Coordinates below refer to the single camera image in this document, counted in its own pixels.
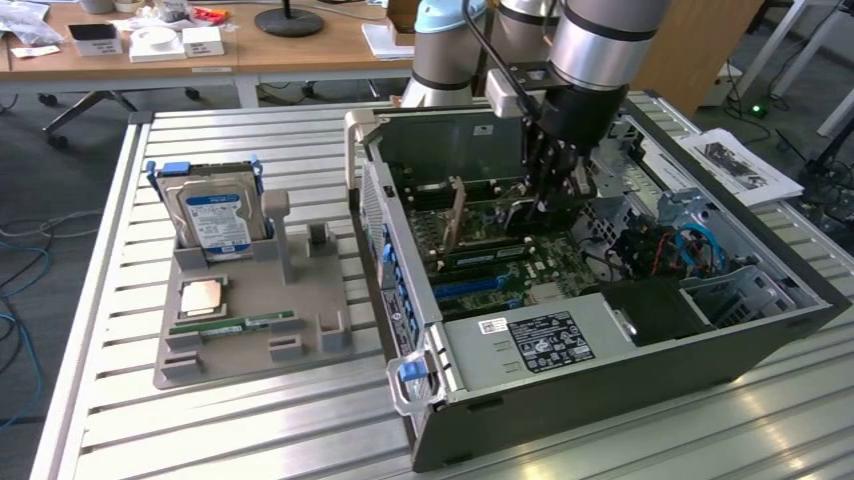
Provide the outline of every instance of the black lamp base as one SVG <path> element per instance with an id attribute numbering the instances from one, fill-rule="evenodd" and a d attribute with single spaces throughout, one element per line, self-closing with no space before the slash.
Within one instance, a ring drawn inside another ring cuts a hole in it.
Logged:
<path id="1" fill-rule="evenodd" d="M 254 26 L 277 37 L 305 37 L 322 30 L 322 18 L 298 9 L 292 9 L 286 18 L 284 8 L 276 8 L 254 16 Z"/>

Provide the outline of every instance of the white cable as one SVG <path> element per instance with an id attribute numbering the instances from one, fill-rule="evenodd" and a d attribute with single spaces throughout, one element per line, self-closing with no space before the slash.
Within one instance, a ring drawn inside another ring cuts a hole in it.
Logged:
<path id="1" fill-rule="evenodd" d="M 66 222 L 68 220 L 74 220 L 77 218 L 89 217 L 92 215 L 101 215 L 102 213 L 104 213 L 102 210 L 80 210 L 77 212 L 70 212 L 66 215 L 61 215 L 58 217 L 54 217 L 54 218 L 50 218 L 50 219 L 45 220 L 44 223 L 38 226 L 38 228 L 36 228 L 33 230 L 26 230 L 24 232 L 6 232 L 5 230 L 2 230 L 0 228 L 0 235 L 4 236 L 4 237 L 29 237 L 32 235 L 41 235 L 44 237 L 49 237 L 50 234 L 48 233 L 48 229 L 54 228 L 62 222 Z M 93 233 L 96 233 L 97 230 L 98 230 L 97 228 L 93 228 L 93 229 L 85 230 L 82 232 L 66 233 L 66 234 L 54 234 L 53 238 L 85 237 L 86 235 L 92 235 Z"/>
<path id="2" fill-rule="evenodd" d="M 192 5 L 222 5 L 221 1 L 200 1 L 200 2 L 189 2 Z M 236 0 L 236 1 L 229 1 L 228 3 L 260 3 L 261 5 L 280 5 L 281 1 L 280 0 Z M 337 8 L 332 8 L 332 7 L 326 7 L 324 5 L 317 5 L 313 3 L 304 3 L 304 2 L 290 2 L 290 5 L 294 5 L 297 7 L 302 7 L 302 8 L 310 8 L 313 10 L 321 10 L 324 12 L 329 12 L 329 13 L 334 13 L 337 15 L 342 15 L 344 17 L 349 17 L 349 18 L 354 18 L 356 20 L 364 20 L 365 22 L 380 22 L 383 20 L 385 20 L 385 17 L 362 17 L 361 15 L 356 15 L 354 13 L 349 13 L 344 10 L 340 10 Z"/>

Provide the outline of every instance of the red cable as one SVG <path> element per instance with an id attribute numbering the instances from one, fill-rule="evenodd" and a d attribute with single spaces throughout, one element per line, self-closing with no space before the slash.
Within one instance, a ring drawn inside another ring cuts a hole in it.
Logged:
<path id="1" fill-rule="evenodd" d="M 657 261 L 661 258 L 661 248 L 664 247 L 664 240 L 667 240 L 668 236 L 669 234 L 665 233 L 664 235 L 661 235 L 661 239 L 657 241 L 657 251 L 655 252 L 655 261 L 652 262 L 652 273 L 649 273 L 649 276 L 655 275 L 655 270 L 657 270 Z"/>

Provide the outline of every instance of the power supply label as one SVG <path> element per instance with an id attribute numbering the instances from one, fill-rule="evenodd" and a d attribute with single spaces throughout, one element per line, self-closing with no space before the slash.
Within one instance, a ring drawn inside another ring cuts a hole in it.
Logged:
<path id="1" fill-rule="evenodd" d="M 569 312 L 543 315 L 507 326 L 524 364 L 533 373 L 596 358 Z"/>

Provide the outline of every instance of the blue cable on floor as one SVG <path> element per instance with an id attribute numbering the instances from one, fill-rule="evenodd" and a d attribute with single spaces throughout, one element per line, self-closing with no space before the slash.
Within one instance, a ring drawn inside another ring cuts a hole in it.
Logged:
<path id="1" fill-rule="evenodd" d="M 0 295 L 0 297 L 2 298 L 9 298 L 13 295 L 17 295 L 18 293 L 21 293 L 32 285 L 34 285 L 34 283 L 38 280 L 41 280 L 41 278 L 46 275 L 48 270 L 50 269 L 50 253 L 42 248 L 21 247 L 5 242 L 0 242 L 0 247 L 10 248 L 12 250 L 37 252 L 41 256 L 44 256 L 44 267 L 41 268 L 41 272 L 38 272 L 38 275 L 36 275 L 36 277 L 24 285 L 21 285 L 16 290 L 13 290 L 6 294 Z M 26 347 L 26 353 L 29 354 L 29 359 L 32 360 L 32 367 L 36 373 L 36 391 L 33 392 L 32 399 L 29 400 L 26 405 L 24 405 L 24 408 L 21 408 L 20 411 L 14 414 L 14 416 L 9 418 L 2 425 L 0 425 L 0 433 L 2 433 L 2 431 L 9 426 L 12 426 L 12 424 L 17 421 L 17 419 L 21 418 L 24 415 L 26 415 L 29 410 L 32 410 L 36 404 L 38 403 L 38 399 L 41 398 L 44 381 L 41 378 L 41 368 L 38 367 L 38 357 L 36 356 L 36 349 L 32 346 L 32 339 L 29 337 L 29 330 L 26 330 L 26 327 L 24 326 L 24 324 L 18 322 L 13 316 L 0 313 L 0 318 L 10 323 L 12 328 L 17 328 L 17 334 L 21 336 L 21 339 L 24 340 L 24 346 Z"/>
<path id="2" fill-rule="evenodd" d="M 44 267 L 41 268 L 41 272 L 38 272 L 38 275 L 36 275 L 36 278 L 33 278 L 29 282 L 26 282 L 14 291 L 12 291 L 12 292 L 9 292 L 9 293 L 6 293 L 4 295 L 0 295 L 4 298 L 9 298 L 9 297 L 12 297 L 12 295 L 17 295 L 26 288 L 32 287 L 32 285 L 38 280 L 41 280 L 41 278 L 46 275 L 48 270 L 50 269 L 50 253 L 46 250 L 44 250 L 42 248 L 20 247 L 17 245 L 12 245 L 10 243 L 5 243 L 5 242 L 0 242 L 0 247 L 10 248 L 12 250 L 21 250 L 21 251 L 25 251 L 25 252 L 38 252 L 44 256 Z"/>
<path id="3" fill-rule="evenodd" d="M 29 403 L 26 403 L 24 408 L 20 409 L 14 416 L 9 418 L 2 425 L 0 425 L 0 433 L 2 433 L 2 431 L 17 421 L 17 419 L 26 415 L 29 410 L 32 410 L 32 408 L 36 406 L 36 403 L 38 403 L 38 399 L 41 398 L 42 381 L 41 368 L 38 368 L 38 359 L 36 358 L 36 350 L 32 347 L 32 340 L 29 339 L 29 331 L 26 330 L 26 327 L 10 315 L 0 313 L 0 318 L 9 322 L 13 328 L 17 327 L 18 335 L 24 339 L 26 353 L 29 353 L 29 359 L 32 360 L 32 368 L 36 372 L 36 392 L 33 393 L 32 399 L 29 400 Z"/>

